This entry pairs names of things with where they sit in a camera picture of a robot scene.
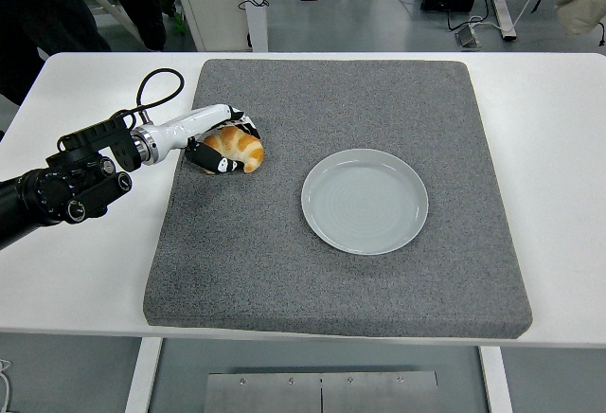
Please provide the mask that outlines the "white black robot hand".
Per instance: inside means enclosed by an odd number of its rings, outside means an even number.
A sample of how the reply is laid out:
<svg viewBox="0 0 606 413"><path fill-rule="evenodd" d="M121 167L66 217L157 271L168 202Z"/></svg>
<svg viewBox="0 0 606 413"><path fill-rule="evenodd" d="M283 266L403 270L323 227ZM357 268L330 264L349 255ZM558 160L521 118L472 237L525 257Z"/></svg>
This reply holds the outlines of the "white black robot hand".
<svg viewBox="0 0 606 413"><path fill-rule="evenodd" d="M260 167L264 149L252 120L227 104L210 105L162 125L139 129L146 146L146 165L164 160L169 151L184 149L190 162L210 174Z"/></svg>

